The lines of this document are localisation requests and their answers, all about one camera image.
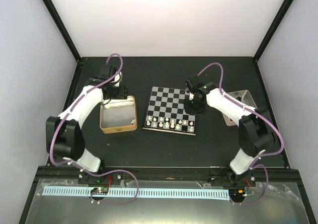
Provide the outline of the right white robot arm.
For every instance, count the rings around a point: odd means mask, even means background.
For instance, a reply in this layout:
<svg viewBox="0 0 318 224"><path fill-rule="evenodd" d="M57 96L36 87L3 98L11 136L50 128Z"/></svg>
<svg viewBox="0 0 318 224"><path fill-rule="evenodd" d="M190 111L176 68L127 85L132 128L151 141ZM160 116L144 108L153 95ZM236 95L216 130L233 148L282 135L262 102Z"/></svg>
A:
<svg viewBox="0 0 318 224"><path fill-rule="evenodd" d="M268 111L245 105L215 83L203 83L198 75L189 77L186 86L189 91L189 98L184 101L187 114L204 114L214 108L238 126L239 150L227 167L226 180L232 186L239 185L256 160L278 141L273 124L266 118Z"/></svg>

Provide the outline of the black and white chessboard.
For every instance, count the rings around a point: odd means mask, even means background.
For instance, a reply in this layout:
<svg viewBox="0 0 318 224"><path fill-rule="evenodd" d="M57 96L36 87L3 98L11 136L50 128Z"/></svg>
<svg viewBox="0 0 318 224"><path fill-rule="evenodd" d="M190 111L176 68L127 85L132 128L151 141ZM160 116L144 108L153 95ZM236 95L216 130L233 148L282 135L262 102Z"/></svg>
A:
<svg viewBox="0 0 318 224"><path fill-rule="evenodd" d="M191 136L196 135L196 117L194 114L187 114L184 110L184 101L186 98L188 98L188 96L189 91L186 89L153 86L146 109L143 129ZM157 118L157 127L152 126L152 123L154 122L153 117ZM169 118L169 126L171 125L171 120L175 120L174 129L165 127L166 118ZM182 120L182 124L179 124L179 130L176 129L178 120ZM193 132L189 131L190 127L194 128Z"/></svg>

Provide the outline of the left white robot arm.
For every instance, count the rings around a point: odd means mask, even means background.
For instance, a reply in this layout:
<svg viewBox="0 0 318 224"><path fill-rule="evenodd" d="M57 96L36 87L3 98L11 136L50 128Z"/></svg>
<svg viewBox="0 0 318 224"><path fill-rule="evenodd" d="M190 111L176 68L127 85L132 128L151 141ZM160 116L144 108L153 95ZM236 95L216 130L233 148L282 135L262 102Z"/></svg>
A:
<svg viewBox="0 0 318 224"><path fill-rule="evenodd" d="M57 117L46 121L46 149L50 162L55 165L75 164L89 171L96 184L106 180L102 160L85 147L82 126L91 111L104 101L126 99L127 87L121 83L122 66L103 65L98 76L90 78L73 103Z"/></svg>

